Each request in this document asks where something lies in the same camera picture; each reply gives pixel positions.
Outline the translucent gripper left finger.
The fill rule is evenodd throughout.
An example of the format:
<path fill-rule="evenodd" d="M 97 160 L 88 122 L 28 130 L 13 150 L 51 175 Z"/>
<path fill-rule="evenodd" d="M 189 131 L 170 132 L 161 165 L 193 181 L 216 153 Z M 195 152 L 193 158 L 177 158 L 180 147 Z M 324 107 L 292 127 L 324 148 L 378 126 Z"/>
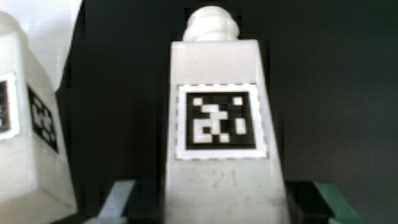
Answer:
<path fill-rule="evenodd" d="M 157 185 L 134 179 L 118 180 L 99 216 L 88 220 L 88 224 L 143 224 L 157 220 Z"/>

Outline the translucent gripper right finger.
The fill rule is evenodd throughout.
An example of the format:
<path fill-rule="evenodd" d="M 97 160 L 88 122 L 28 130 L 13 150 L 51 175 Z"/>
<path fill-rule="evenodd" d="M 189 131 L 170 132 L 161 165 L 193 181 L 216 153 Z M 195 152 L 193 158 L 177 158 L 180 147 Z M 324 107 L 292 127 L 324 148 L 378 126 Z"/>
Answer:
<path fill-rule="evenodd" d="M 338 186 L 317 181 L 289 181 L 292 224 L 376 224 L 351 206 Z"/>

